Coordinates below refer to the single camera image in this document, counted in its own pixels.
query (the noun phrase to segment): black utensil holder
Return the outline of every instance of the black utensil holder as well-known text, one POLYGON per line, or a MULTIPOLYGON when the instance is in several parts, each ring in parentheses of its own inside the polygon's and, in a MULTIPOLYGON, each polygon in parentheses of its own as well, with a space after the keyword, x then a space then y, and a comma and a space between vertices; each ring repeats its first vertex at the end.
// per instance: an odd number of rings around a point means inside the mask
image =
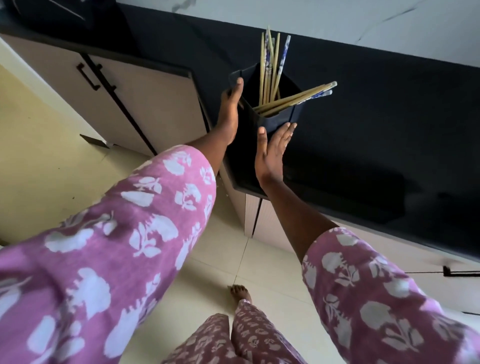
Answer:
MULTIPOLYGON (((244 82, 239 107, 239 123, 251 125, 255 134, 261 126, 265 127, 267 134, 271 134, 286 122, 298 122, 303 104, 290 106, 269 117, 260 116, 253 110, 254 107, 258 106, 259 101, 260 63, 245 70, 231 73, 228 80, 232 87, 237 83, 239 77, 242 77, 244 82)), ((299 87, 285 73, 282 73, 278 89, 282 98, 301 92, 299 87)))

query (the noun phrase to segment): person's right hand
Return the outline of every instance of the person's right hand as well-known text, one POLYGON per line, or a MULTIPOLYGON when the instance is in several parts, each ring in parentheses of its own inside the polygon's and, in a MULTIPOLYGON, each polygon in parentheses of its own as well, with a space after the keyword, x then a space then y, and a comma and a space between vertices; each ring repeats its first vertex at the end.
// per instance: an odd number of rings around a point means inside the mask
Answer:
POLYGON ((283 181, 282 157, 287 144, 292 138, 296 123, 283 124, 267 143, 267 133, 264 127, 258 128, 257 155, 255 157, 255 174, 263 188, 269 182, 283 181))

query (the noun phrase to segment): pink floral sleeve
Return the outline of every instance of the pink floral sleeve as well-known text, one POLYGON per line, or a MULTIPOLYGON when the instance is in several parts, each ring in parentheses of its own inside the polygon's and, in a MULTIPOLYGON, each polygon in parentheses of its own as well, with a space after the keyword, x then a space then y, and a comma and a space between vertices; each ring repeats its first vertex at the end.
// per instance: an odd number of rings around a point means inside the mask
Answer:
POLYGON ((201 152, 174 147, 99 203, 0 251, 0 363, 117 363, 210 217, 201 152))
POLYGON ((480 336, 451 320, 413 279, 345 228, 303 260, 320 319, 348 363, 478 363, 480 336))

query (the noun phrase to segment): bundle of chopsticks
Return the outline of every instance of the bundle of chopsticks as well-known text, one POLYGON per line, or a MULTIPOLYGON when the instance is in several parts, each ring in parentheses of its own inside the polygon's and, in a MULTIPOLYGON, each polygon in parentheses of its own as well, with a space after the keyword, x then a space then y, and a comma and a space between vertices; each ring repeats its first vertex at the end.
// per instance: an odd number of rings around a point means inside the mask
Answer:
POLYGON ((278 33, 276 40, 272 37, 270 27, 267 28, 265 33, 262 33, 259 101, 258 106, 253 108, 260 116, 272 116, 290 106, 301 104, 313 98, 331 95, 331 89, 337 85, 336 81, 333 81, 296 95, 280 98, 278 85, 280 84, 280 77, 285 66, 290 38, 291 36, 287 36, 282 58, 280 64, 278 64, 280 33, 278 33))

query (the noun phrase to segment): countertop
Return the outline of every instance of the countertop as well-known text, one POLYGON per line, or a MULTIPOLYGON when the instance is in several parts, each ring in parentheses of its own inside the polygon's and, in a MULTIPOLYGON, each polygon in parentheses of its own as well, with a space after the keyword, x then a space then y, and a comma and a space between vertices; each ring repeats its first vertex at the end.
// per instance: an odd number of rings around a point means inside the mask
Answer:
MULTIPOLYGON (((262 29, 120 4, 131 34, 86 38, 33 31, 0 11, 0 33, 191 74, 216 123, 228 75, 259 59, 262 29)), ((292 35, 284 72, 309 101, 284 156, 285 180, 327 215, 480 262, 480 69, 292 35)), ((228 147, 235 188, 262 198, 255 141, 228 147)))

